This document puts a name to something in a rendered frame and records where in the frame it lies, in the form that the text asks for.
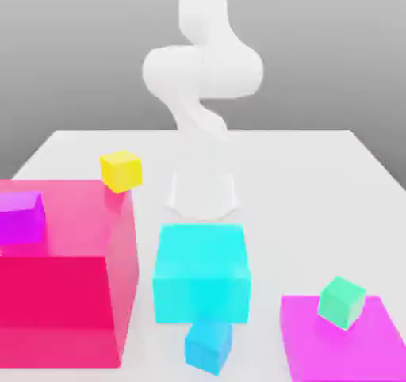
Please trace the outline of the large pink box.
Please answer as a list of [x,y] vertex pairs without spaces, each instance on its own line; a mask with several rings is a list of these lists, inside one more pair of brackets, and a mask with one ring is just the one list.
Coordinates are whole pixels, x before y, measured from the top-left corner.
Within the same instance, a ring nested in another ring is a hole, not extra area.
[[121,365],[139,280],[132,194],[99,180],[0,180],[38,191],[38,243],[0,244],[0,369]]

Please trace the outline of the large magenta box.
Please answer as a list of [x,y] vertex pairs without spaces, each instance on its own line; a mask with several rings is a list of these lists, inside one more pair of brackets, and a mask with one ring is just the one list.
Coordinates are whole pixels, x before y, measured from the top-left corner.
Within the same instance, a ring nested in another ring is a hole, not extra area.
[[317,296],[284,295],[279,322],[293,382],[406,382],[406,345],[378,296],[341,330],[317,315]]

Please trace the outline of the large cyan box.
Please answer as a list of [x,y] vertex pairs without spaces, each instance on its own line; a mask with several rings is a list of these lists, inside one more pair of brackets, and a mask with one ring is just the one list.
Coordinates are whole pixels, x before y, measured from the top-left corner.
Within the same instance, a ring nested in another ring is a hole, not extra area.
[[251,271],[243,227],[164,224],[152,287],[157,323],[246,323]]

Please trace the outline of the small blue cube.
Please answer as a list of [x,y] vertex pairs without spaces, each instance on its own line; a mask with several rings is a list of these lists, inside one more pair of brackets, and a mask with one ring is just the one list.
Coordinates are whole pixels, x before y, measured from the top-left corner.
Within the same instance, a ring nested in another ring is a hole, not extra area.
[[230,323],[196,322],[185,338],[185,361],[188,365],[218,376],[231,349]]

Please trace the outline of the small green cube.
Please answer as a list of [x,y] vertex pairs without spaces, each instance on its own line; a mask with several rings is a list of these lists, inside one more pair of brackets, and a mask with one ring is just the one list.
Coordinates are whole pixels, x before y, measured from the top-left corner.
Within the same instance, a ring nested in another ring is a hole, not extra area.
[[317,314],[341,330],[349,330],[362,314],[366,290],[340,276],[321,292]]

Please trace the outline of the small purple cube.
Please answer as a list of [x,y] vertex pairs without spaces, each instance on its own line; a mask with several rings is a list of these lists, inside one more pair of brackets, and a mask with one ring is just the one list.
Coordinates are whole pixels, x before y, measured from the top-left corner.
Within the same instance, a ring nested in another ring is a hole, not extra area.
[[0,193],[0,245],[37,243],[45,232],[40,191]]

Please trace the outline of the small yellow cube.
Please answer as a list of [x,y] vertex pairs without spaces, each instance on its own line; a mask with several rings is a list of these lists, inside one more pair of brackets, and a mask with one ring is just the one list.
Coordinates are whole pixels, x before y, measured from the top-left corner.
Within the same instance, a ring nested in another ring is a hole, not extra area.
[[141,159],[121,150],[100,157],[101,180],[113,192],[123,193],[142,185]]

